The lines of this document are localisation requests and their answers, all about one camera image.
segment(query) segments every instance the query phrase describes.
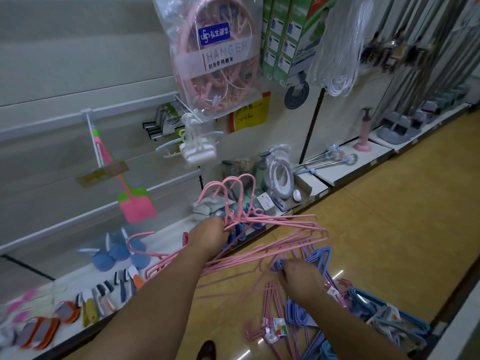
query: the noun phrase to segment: person's right arm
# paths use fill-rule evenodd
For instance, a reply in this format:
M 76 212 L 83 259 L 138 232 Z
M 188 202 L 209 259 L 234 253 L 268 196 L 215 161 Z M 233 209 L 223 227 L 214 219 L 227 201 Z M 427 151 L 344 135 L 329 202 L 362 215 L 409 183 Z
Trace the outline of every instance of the person's right arm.
M 318 269 L 302 259 L 282 260 L 285 292 L 313 318 L 339 360 L 408 360 L 395 344 L 327 294 Z

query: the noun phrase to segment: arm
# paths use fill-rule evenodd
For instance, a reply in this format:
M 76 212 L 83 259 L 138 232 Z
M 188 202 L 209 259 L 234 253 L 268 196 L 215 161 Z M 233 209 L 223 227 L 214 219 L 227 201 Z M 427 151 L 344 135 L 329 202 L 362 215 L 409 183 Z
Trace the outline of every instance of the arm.
M 330 342 L 339 360 L 408 360 L 399 348 L 327 294 L 318 269 L 301 259 L 283 260 L 278 278 Z
M 227 242 L 223 228 L 221 217 L 195 226 L 189 244 L 99 333 L 85 359 L 175 359 L 202 269 Z

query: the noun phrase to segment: forearm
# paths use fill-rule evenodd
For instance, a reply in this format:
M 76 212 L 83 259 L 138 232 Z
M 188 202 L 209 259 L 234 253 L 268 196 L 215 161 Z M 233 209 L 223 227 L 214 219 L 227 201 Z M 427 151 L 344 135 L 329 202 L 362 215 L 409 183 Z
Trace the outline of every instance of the forearm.
M 88 359 L 175 359 L 208 258 L 184 248 L 147 282 L 93 341 Z
M 326 293 L 319 294 L 306 310 L 339 360 L 408 360 L 398 347 Z

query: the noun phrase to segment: brown shoe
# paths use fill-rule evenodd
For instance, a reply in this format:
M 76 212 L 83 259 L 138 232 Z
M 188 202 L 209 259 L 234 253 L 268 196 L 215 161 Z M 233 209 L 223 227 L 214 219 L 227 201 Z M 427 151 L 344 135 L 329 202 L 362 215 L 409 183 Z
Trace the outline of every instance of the brown shoe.
M 217 360 L 215 342 L 212 340 L 205 341 L 198 352 L 197 360 Z

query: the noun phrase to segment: yellow tiled floor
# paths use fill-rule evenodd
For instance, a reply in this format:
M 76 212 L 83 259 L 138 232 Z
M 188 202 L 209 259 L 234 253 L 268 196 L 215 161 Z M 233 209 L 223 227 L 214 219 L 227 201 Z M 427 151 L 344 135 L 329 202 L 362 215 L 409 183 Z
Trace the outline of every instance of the yellow tiled floor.
M 332 275 L 343 270 L 356 287 L 425 321 L 434 318 L 480 254 L 479 119 L 480 114 L 458 118 L 309 208 L 306 213 L 316 214 L 328 229 Z M 253 245 L 288 231 L 279 227 Z M 238 277 L 197 290 L 197 296 L 243 292 L 258 277 Z M 194 301 L 178 359 L 195 359 L 208 339 L 217 345 L 218 360 L 236 360 L 247 351 L 243 360 L 274 359 L 264 342 L 248 342 L 244 334 L 249 320 L 260 325 L 262 296 L 257 291 L 246 300 Z M 303 347 L 303 330 L 298 335 Z M 278 344 L 278 350 L 284 352 L 285 345 Z

